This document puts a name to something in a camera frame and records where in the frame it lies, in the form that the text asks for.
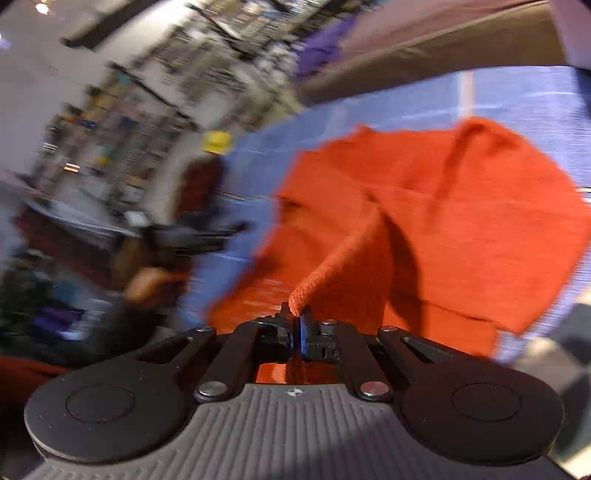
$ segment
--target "white wall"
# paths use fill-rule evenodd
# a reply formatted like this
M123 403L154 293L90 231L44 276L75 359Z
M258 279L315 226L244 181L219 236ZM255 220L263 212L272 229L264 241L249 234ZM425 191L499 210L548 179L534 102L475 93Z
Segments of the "white wall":
M0 17L0 167L28 172L44 126L61 105L81 105L84 86L100 82L108 60L126 64L187 12L184 0L162 0L97 52L59 42L96 18L97 9L112 9L119 1L56 0L54 12L41 15L30 0L16 0Z

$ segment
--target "circular pad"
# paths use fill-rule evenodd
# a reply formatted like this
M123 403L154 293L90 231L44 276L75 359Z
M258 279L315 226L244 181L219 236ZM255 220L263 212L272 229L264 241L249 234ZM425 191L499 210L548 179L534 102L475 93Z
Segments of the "circular pad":
M452 403L459 413L476 421L510 419L521 407L517 393L494 383L473 383L458 388Z
M127 415L135 405L134 393L120 385L89 385L66 401L70 415L86 423L104 423Z
M410 433L454 460L523 463L545 454L564 419L558 395L542 381L478 359L428 366L404 393Z
M42 385L27 403L25 422L33 441L53 456L113 463L166 442L186 412L170 369L119 357Z

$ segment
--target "screw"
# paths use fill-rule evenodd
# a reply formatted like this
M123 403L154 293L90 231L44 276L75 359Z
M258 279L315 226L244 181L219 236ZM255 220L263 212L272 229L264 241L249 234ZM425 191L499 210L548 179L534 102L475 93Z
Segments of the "screw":
M205 382L199 387L199 393L206 397L218 397L223 395L226 390L228 390L226 384L217 381Z
M365 382L361 385L361 393L367 398L383 397L390 391L390 387L384 382Z

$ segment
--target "orange towel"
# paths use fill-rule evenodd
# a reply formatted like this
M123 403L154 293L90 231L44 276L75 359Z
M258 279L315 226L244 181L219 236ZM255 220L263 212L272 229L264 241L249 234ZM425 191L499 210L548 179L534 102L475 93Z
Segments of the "orange towel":
M448 131L378 133L304 153L277 192L281 218L254 270L211 312L221 332L278 311L397 325L489 356L558 294L591 215L554 162L472 118Z

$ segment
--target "yellow object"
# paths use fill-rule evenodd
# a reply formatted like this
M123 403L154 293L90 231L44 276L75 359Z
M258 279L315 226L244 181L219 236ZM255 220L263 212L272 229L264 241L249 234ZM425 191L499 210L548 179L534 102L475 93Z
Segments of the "yellow object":
M204 152L226 155L232 149L232 136L228 132L209 131L203 136L201 150Z
M95 165L97 167L104 167L105 165L108 165L110 161L111 159L108 155L101 155L96 159Z
M115 98L111 95L101 95L96 101L96 106L109 110L115 101Z

